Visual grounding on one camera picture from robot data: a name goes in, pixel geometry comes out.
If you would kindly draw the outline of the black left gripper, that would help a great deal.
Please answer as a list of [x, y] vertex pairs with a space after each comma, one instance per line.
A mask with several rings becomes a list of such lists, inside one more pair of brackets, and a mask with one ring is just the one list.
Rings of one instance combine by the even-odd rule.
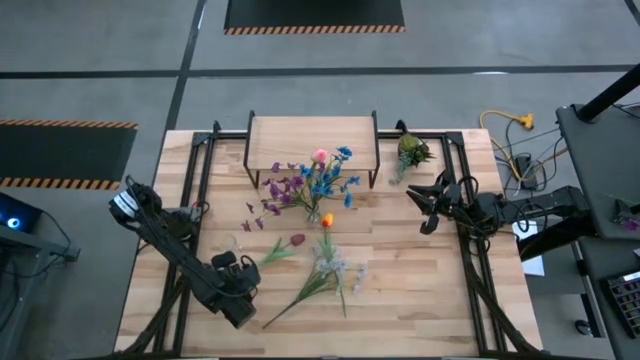
[[231, 325], [239, 329], [256, 313], [253, 299], [258, 294], [259, 267], [251, 257], [237, 260], [234, 252], [227, 251], [211, 259], [217, 281], [214, 311], [221, 311]]

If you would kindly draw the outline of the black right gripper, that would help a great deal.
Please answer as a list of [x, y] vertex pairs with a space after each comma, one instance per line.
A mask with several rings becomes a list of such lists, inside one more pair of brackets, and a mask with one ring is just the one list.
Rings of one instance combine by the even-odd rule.
[[453, 218], [453, 210], [463, 204], [461, 183], [453, 181], [448, 171], [440, 173], [431, 186], [409, 185], [408, 189], [412, 192], [407, 195], [427, 217], [420, 227], [420, 233], [424, 235], [437, 229], [440, 215]]

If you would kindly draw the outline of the dark red artificial tulip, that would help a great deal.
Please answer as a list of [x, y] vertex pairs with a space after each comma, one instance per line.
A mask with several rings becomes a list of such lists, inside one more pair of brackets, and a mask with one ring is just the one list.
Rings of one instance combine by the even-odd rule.
[[294, 234], [287, 242], [280, 238], [269, 253], [258, 262], [258, 266], [263, 267], [275, 261], [294, 256], [296, 254], [295, 248], [305, 241], [306, 236], [304, 234]]

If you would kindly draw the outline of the white artificial flower bunch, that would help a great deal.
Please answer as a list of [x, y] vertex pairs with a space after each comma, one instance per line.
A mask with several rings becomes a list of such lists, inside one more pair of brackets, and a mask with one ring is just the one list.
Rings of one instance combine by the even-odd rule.
[[362, 288], [362, 282], [368, 274], [368, 266], [360, 264], [356, 270], [351, 268], [349, 261], [341, 254], [341, 249], [328, 243], [316, 245], [313, 248], [313, 267], [304, 285], [296, 297], [277, 315], [266, 322], [262, 328], [266, 329], [289, 310], [316, 295], [333, 293], [340, 299], [342, 314], [347, 317], [346, 290], [354, 294]]

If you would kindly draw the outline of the purple artificial flower bunch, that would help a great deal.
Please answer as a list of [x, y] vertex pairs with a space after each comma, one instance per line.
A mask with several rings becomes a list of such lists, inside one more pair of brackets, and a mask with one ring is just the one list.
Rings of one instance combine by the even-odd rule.
[[308, 199], [307, 181], [310, 167], [298, 163], [281, 163], [276, 161], [270, 168], [271, 175], [259, 183], [267, 196], [259, 200], [260, 212], [252, 203], [246, 206], [249, 212], [255, 216], [252, 221], [245, 220], [241, 227], [249, 232], [254, 228], [263, 230], [267, 220], [279, 217], [285, 210], [293, 208], [307, 209], [310, 206]]

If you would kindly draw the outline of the orange artificial tulip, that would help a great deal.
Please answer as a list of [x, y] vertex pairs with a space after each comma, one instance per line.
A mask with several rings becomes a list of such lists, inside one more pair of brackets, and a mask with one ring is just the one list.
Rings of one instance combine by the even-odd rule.
[[323, 274], [324, 279], [328, 281], [328, 287], [332, 288], [336, 295], [340, 297], [343, 315], [347, 316], [343, 288], [348, 262], [343, 259], [339, 248], [332, 241], [331, 228], [333, 222], [334, 216], [331, 213], [324, 215], [321, 221], [323, 238], [319, 245], [323, 264], [318, 270]]

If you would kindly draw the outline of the blue artificial flower bunch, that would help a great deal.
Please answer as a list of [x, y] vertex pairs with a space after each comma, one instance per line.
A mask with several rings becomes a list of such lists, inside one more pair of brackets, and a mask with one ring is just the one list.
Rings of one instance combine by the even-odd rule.
[[352, 207], [352, 189], [361, 183], [359, 176], [343, 174], [343, 167], [352, 157], [353, 152], [347, 146], [337, 147], [333, 153], [317, 149], [311, 154], [310, 165], [299, 166], [303, 185], [297, 192], [298, 199], [312, 213], [319, 213], [323, 199], [341, 199], [345, 208]]

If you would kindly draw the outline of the pink artificial tulip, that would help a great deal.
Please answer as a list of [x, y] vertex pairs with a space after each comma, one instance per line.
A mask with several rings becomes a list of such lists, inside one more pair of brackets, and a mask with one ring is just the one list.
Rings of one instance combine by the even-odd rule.
[[311, 204], [318, 204], [321, 190], [324, 187], [323, 176], [326, 168], [327, 157], [329, 152], [325, 149], [318, 149], [311, 155], [314, 165], [313, 180], [310, 187]]

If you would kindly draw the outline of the wooden shelf with black legs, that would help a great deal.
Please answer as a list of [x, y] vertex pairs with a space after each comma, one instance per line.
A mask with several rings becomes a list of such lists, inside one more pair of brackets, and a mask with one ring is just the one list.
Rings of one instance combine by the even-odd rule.
[[260, 173], [279, 161], [303, 163], [317, 149], [349, 147], [353, 158], [346, 169], [368, 173], [373, 187], [380, 168], [377, 113], [367, 116], [262, 116], [249, 113], [243, 166], [252, 185]]

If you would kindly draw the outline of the potted green succulent plant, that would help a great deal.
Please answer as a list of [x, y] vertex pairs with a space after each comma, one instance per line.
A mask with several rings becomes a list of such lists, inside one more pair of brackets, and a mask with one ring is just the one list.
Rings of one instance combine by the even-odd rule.
[[397, 157], [395, 175], [389, 180], [391, 185], [399, 185], [410, 167], [418, 167], [421, 163], [435, 158], [423, 140], [409, 133], [399, 138]]

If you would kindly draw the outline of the black power strip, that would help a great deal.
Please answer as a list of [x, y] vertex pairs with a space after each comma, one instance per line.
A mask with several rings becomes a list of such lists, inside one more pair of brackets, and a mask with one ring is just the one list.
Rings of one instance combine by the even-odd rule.
[[516, 173], [520, 176], [520, 188], [536, 190], [538, 181], [535, 173], [535, 165], [530, 155], [518, 155], [515, 157]]

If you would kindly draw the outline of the black support beam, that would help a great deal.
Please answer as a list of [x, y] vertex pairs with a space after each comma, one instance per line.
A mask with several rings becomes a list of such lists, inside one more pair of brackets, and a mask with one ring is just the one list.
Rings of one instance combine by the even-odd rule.
[[594, 237], [596, 234], [595, 226], [588, 215], [568, 217], [523, 239], [518, 244], [519, 256], [522, 261], [527, 261], [581, 237]]

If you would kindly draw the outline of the black pole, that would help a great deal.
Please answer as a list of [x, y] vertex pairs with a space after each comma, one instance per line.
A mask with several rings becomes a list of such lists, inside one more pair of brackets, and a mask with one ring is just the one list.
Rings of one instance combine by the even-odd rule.
[[626, 72], [599, 95], [577, 110], [577, 117], [585, 123], [595, 123], [596, 118], [618, 100], [640, 86], [640, 63]]

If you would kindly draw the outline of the black hazard-striped floor mat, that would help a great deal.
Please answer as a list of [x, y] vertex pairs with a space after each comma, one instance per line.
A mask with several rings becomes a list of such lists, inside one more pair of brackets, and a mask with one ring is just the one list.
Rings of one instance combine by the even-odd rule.
[[228, 0], [224, 34], [403, 33], [401, 0]]
[[0, 120], [0, 187], [115, 191], [134, 122]]

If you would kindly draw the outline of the black backlit keyboard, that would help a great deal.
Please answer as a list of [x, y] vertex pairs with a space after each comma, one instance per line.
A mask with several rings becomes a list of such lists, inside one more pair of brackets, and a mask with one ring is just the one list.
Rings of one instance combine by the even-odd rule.
[[602, 287], [627, 336], [640, 338], [640, 271], [605, 278]]

